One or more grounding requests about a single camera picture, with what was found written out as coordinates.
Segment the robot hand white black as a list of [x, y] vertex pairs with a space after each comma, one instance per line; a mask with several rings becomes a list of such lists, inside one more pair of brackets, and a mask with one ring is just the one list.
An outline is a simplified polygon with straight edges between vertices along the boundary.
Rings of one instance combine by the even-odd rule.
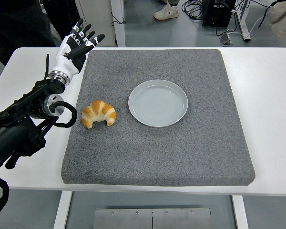
[[49, 73], [50, 78], [62, 78], [68, 84], [71, 78], [80, 73], [88, 53], [104, 38], [104, 34], [95, 36], [95, 31], [89, 32], [91, 25], [82, 28], [83, 19], [80, 19], [71, 29], [56, 54], [56, 64]]

